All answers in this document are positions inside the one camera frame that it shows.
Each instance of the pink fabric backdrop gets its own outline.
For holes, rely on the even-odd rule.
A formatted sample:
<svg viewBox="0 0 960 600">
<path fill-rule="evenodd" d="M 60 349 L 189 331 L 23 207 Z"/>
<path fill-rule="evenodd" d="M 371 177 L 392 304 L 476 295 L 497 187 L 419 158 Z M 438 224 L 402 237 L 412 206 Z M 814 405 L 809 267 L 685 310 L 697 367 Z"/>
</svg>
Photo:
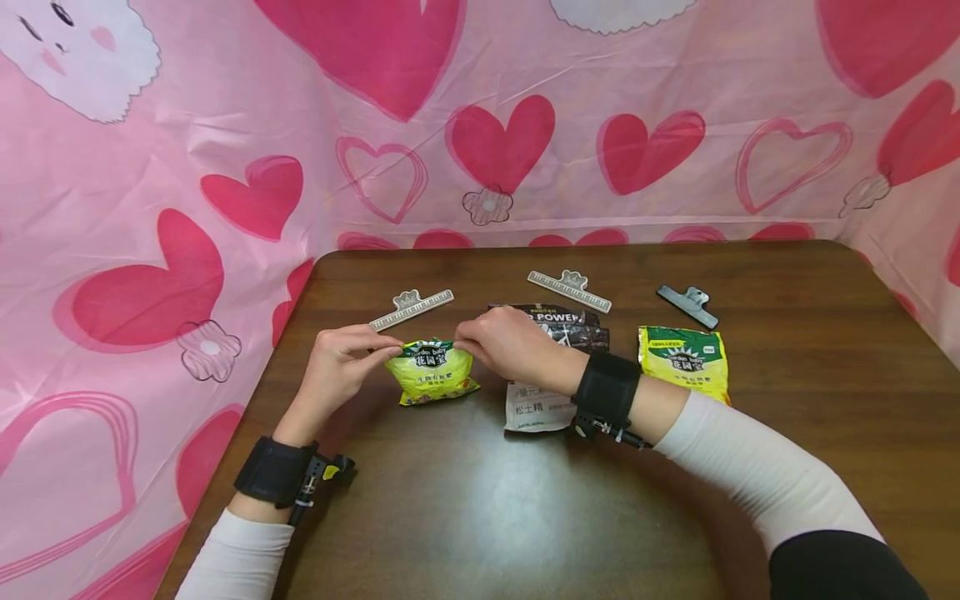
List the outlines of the pink fabric backdrop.
<svg viewBox="0 0 960 600">
<path fill-rule="evenodd" d="M 951 0 L 0 0 L 0 596 L 152 595 L 338 248 L 835 239 L 960 360 L 958 36 Z"/>
</svg>

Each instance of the forearm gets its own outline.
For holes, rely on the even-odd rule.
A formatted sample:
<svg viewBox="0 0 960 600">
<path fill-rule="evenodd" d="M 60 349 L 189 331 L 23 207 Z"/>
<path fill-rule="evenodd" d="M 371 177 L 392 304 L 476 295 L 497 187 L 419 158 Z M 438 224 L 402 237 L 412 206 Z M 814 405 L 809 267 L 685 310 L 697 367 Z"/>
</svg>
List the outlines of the forearm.
<svg viewBox="0 0 960 600">
<path fill-rule="evenodd" d="M 586 365 L 585 355 L 569 355 L 564 394 L 576 393 Z M 656 451 L 739 504 L 768 552 L 802 533 L 825 529 L 883 541 L 833 470 L 773 429 L 712 398 L 643 375 L 629 419 L 630 430 Z"/>
<path fill-rule="evenodd" d="M 325 417 L 305 413 L 296 400 L 277 425 L 273 439 L 294 447 L 310 445 Z M 238 492 L 210 532 L 183 580 L 177 600 L 269 600 L 294 528 L 292 509 Z"/>
</svg>

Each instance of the cartoon bunny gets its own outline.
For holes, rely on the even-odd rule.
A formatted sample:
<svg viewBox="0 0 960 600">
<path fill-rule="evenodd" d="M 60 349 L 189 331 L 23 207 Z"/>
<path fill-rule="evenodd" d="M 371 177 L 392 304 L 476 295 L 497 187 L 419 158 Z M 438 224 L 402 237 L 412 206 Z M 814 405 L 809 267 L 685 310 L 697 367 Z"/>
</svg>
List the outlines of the cartoon bunny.
<svg viewBox="0 0 960 600">
<path fill-rule="evenodd" d="M 567 25 L 596 34 L 617 34 L 656 25 L 682 14 L 697 0 L 550 0 Z"/>
<path fill-rule="evenodd" d="M 160 66 L 127 0 L 0 0 L 0 52 L 48 94 L 94 121 L 127 116 Z"/>
</svg>

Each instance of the black clip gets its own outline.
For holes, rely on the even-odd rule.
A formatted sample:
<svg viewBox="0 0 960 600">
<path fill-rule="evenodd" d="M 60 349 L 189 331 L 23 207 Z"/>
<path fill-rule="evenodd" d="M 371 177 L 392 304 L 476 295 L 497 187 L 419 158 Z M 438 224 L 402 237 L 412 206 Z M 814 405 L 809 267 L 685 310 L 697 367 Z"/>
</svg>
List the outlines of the black clip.
<svg viewBox="0 0 960 600">
<path fill-rule="evenodd" d="M 300 523 L 306 510 L 313 506 L 313 494 L 322 482 L 333 481 L 345 485 L 353 479 L 355 472 L 356 463 L 343 454 L 337 454 L 333 460 L 326 458 L 323 454 L 315 454 L 310 459 L 310 465 L 303 477 L 303 485 L 300 486 L 300 493 L 297 494 L 294 512 L 290 514 L 288 524 L 296 527 Z"/>
<path fill-rule="evenodd" d="M 594 436 L 596 436 L 596 432 L 601 431 L 611 436 L 618 444 L 631 445 L 641 450 L 643 448 L 653 447 L 644 442 L 643 438 L 637 434 L 627 431 L 627 427 L 629 426 L 630 423 L 626 422 L 623 427 L 614 428 L 600 417 L 580 408 L 577 409 L 577 414 L 573 418 L 573 430 L 576 431 L 577 435 L 581 438 L 592 440 Z"/>
</svg>

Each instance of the green label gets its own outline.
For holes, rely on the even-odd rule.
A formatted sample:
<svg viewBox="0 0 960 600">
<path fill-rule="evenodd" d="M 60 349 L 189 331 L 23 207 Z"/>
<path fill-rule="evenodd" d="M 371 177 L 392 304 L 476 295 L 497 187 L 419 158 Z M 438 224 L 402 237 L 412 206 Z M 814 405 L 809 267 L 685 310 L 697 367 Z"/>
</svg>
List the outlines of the green label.
<svg viewBox="0 0 960 600">
<path fill-rule="evenodd" d="M 677 371 L 702 371 L 705 363 L 723 360 L 723 347 L 714 333 L 669 327 L 647 327 L 645 333 L 650 354 L 670 361 Z"/>
<path fill-rule="evenodd" d="M 453 348 L 453 342 L 444 342 L 437 338 L 429 342 L 419 341 L 403 347 L 403 358 L 413 358 L 418 367 L 440 367 L 446 364 L 446 353 Z"/>
</svg>

